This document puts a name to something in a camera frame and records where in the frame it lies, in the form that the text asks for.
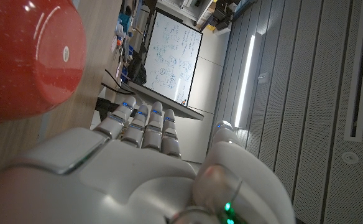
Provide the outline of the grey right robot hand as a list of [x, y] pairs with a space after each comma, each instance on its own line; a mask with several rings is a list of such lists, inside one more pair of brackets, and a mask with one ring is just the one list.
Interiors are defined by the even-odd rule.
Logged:
[[295, 223], [278, 177], [220, 121], [194, 169], [173, 110], [128, 97], [92, 130], [73, 128], [0, 171], [0, 223]]

